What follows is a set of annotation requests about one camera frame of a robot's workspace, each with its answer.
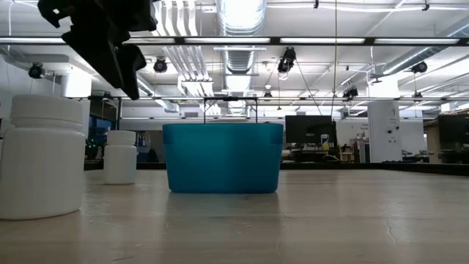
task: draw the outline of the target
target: computer monitor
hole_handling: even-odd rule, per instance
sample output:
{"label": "computer monitor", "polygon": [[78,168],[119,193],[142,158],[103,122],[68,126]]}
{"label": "computer monitor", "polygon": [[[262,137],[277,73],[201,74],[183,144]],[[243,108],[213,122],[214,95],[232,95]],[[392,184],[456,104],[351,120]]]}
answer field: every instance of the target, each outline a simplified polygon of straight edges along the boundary
{"label": "computer monitor", "polygon": [[287,143],[321,144],[321,135],[334,138],[331,116],[286,116]]}

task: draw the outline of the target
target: table surface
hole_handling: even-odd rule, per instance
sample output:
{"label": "table surface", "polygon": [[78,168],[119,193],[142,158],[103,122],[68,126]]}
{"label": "table surface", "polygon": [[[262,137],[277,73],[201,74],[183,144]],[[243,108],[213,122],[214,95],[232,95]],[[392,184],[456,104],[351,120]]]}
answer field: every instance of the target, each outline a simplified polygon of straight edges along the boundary
{"label": "table surface", "polygon": [[466,177],[281,171],[274,194],[173,194],[87,172],[79,211],[0,221],[0,263],[469,263]]}

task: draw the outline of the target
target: teal plastic bin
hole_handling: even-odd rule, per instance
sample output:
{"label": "teal plastic bin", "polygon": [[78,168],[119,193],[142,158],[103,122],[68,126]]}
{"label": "teal plastic bin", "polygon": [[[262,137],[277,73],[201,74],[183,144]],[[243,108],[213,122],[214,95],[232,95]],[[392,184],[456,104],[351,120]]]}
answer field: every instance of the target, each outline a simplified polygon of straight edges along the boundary
{"label": "teal plastic bin", "polygon": [[279,124],[163,126],[169,188],[178,193],[276,191],[283,147]]}

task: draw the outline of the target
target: small white bottle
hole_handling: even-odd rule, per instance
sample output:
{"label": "small white bottle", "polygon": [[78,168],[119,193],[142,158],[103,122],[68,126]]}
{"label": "small white bottle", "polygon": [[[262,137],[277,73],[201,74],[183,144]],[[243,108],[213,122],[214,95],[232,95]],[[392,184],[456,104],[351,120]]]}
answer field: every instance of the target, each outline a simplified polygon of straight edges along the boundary
{"label": "small white bottle", "polygon": [[17,95],[0,161],[0,219],[39,219],[80,208],[84,191],[82,105]]}
{"label": "small white bottle", "polygon": [[137,174],[136,134],[131,131],[109,131],[104,149],[104,183],[133,184]]}

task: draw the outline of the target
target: white plastic bottle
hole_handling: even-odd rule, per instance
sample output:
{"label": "white plastic bottle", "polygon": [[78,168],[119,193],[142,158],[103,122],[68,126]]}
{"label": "white plastic bottle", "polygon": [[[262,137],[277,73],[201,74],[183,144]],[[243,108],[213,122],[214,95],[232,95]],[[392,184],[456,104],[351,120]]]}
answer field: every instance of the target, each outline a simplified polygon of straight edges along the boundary
{"label": "white plastic bottle", "polygon": [[0,161],[0,219],[39,219],[80,208],[84,191],[82,106],[17,95]]}
{"label": "white plastic bottle", "polygon": [[109,131],[104,149],[104,183],[132,184],[137,174],[136,134],[131,131]]}

